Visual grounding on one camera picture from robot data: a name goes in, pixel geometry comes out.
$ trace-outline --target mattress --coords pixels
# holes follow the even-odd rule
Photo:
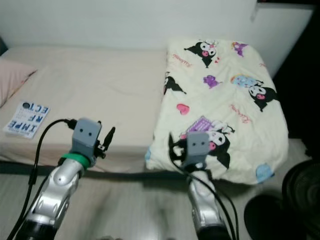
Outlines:
[[[171,42],[163,93],[147,152],[149,169],[176,170],[169,148],[183,156],[191,132],[206,133],[207,155],[199,166],[211,170],[215,179],[261,183],[287,160],[288,129],[275,86],[259,53],[248,44]],[[202,148],[200,142],[192,145]]]
[[[101,141],[116,127],[106,158],[98,159],[92,170],[135,173],[144,169],[144,155],[161,105],[164,51],[14,47],[1,57],[38,71],[0,108],[0,160],[32,164],[48,124],[61,118],[86,117],[102,122]],[[2,131],[20,101],[50,108],[33,139]],[[72,134],[64,123],[50,129],[39,164],[55,166],[71,148]]]

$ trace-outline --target black cable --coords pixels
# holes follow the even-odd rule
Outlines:
[[[234,212],[234,218],[235,218],[235,234],[236,234],[236,240],[239,240],[239,222],[238,222],[238,213],[237,213],[237,209],[236,206],[234,204],[234,202],[231,200],[231,198],[224,192],[222,191],[220,188],[218,188],[216,185],[214,186],[215,189],[218,190],[218,192],[220,192],[231,204],[233,212]]]
[[[191,173],[185,171],[184,169],[182,169],[181,167],[179,167],[172,159],[170,159],[172,164],[179,169],[184,175],[188,176],[189,178],[193,179],[193,180],[197,180],[198,182],[200,182],[201,184],[203,184],[216,198],[216,200],[218,201],[219,205],[222,208],[222,211],[224,212],[224,215],[226,217],[226,220],[228,222],[229,228],[230,228],[230,232],[231,232],[231,236],[232,236],[232,240],[237,240],[236,238],[236,234],[235,234],[235,229],[234,229],[234,225],[231,221],[231,218],[229,216],[229,213],[224,205],[224,203],[222,202],[221,198],[219,197],[219,195],[204,181],[202,181],[200,178],[192,175]]]
[[[38,163],[39,163],[39,155],[40,155],[40,148],[41,148],[41,145],[42,145],[42,141],[46,135],[46,133],[48,132],[48,130],[55,124],[57,123],[60,123],[60,122],[65,122],[65,123],[68,123],[69,120],[68,119],[58,119],[58,120],[55,120],[53,121],[52,123],[50,123],[43,131],[43,133],[41,134],[40,136],[40,139],[39,139],[39,142],[38,142],[38,145],[37,145],[37,148],[36,148],[36,152],[35,152],[35,158],[34,158],[34,164],[33,164],[33,168],[31,170],[31,173],[30,173],[30,177],[29,177],[29,181],[28,181],[28,191],[27,191],[27,194],[25,196],[25,200],[24,200],[24,204],[23,204],[23,207],[22,207],[22,210],[21,210],[21,213],[20,213],[20,216],[19,218],[17,219],[13,229],[11,230],[8,238],[6,240],[12,240],[14,239],[17,231],[19,230],[21,224],[23,223],[24,221],[24,218],[25,218],[25,212],[26,212],[26,209],[28,207],[28,203],[29,203],[29,199],[30,199],[30,195],[31,195],[31,191],[32,191],[32,188],[33,188],[33,185],[36,183],[36,180],[37,180],[37,176],[38,176]]]

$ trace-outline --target pillow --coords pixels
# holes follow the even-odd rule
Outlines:
[[[0,108],[35,71],[32,66],[0,58]]]

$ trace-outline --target cartoon character print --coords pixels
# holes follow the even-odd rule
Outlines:
[[[244,57],[244,53],[243,53],[243,49],[248,46],[248,44],[245,43],[239,43],[239,42],[233,42],[232,44],[232,48],[236,51],[236,53],[241,56]]]
[[[228,149],[230,147],[230,141],[227,135],[235,132],[231,126],[219,120],[210,122],[202,116],[188,128],[187,132],[206,132],[209,135],[208,155],[216,157],[225,168],[229,169],[230,154],[228,153]],[[180,136],[180,140],[184,140],[186,137],[187,134],[184,133]]]
[[[260,108],[261,112],[263,112],[267,103],[272,100],[278,100],[276,91],[270,87],[262,87],[258,85],[251,86],[249,88],[249,94],[253,98],[254,103]]]
[[[217,43],[215,41],[213,43],[199,41],[194,46],[184,48],[184,50],[188,50],[198,55],[200,58],[202,58],[205,67],[208,68],[208,66],[212,62],[212,58],[217,54],[216,46]]]
[[[263,81],[259,81],[257,79],[254,79],[246,75],[236,75],[232,77],[230,81],[232,84],[235,84],[243,88],[250,88],[252,86],[261,86],[262,84],[264,84]]]
[[[212,76],[212,75],[205,76],[203,78],[203,82],[205,84],[208,84],[210,89],[212,89],[213,87],[217,86],[218,84],[221,84],[221,82],[218,82],[216,80],[216,77]]]
[[[163,95],[166,94],[168,89],[171,89],[175,92],[182,92],[184,94],[187,94],[185,91],[182,90],[182,88],[179,86],[179,84],[176,83],[175,79],[172,76],[168,76],[169,72],[166,72],[165,76],[165,82],[164,82],[164,91]]]

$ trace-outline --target beige bed sheet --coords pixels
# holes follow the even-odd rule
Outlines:
[[[102,122],[101,141],[116,127],[107,157],[92,170],[136,173],[145,169],[144,155],[163,95],[165,51],[14,47],[1,57],[38,71],[0,108],[0,160],[32,164],[49,123],[87,117]],[[51,108],[33,139],[2,131],[20,100]],[[55,166],[70,149],[72,133],[64,123],[55,125],[43,141],[40,164]]]

